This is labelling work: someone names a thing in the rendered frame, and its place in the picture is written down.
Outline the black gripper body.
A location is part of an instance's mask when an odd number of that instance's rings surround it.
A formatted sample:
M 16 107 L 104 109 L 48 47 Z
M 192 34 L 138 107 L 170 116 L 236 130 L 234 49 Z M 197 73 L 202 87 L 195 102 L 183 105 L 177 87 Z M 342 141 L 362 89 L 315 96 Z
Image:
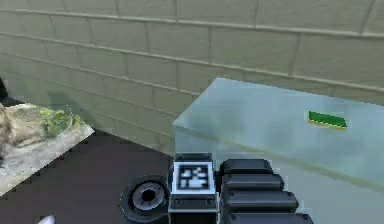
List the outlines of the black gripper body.
M 169 190 L 161 175 L 130 180 L 120 195 L 119 210 L 126 224 L 168 224 Z

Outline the green lettuce head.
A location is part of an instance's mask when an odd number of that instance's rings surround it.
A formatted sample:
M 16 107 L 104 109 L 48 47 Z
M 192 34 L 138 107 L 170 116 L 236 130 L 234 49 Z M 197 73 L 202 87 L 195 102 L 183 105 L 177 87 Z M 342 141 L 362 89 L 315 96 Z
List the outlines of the green lettuce head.
M 42 107 L 39 109 L 39 116 L 42 119 L 41 127 L 47 138 L 57 137 L 72 127 L 85 124 L 79 115 L 64 110 L 52 110 Z

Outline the pale blue glass table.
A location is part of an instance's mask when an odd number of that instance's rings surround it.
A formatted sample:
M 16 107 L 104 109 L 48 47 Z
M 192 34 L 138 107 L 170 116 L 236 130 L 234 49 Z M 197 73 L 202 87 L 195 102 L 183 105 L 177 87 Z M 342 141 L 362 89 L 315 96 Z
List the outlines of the pale blue glass table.
M 347 127 L 311 123 L 309 111 Z M 176 152 L 268 160 L 314 224 L 384 224 L 384 106 L 217 78 L 173 130 Z

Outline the brown mottled round loaf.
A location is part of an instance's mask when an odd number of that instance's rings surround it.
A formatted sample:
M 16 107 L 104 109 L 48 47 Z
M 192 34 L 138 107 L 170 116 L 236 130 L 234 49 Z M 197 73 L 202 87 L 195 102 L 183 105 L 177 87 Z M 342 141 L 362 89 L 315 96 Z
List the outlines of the brown mottled round loaf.
M 7 154 L 7 147 L 15 144 L 13 119 L 7 108 L 0 103 L 0 161 Z

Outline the green flat sponge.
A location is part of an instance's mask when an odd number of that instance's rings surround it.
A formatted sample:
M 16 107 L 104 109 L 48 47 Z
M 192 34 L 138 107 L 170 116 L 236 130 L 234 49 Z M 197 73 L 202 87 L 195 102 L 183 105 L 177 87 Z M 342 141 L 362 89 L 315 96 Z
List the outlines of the green flat sponge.
M 314 111 L 308 112 L 308 121 L 314 124 L 324 125 L 327 127 L 338 129 L 345 129 L 347 127 L 346 120 L 342 117 Z

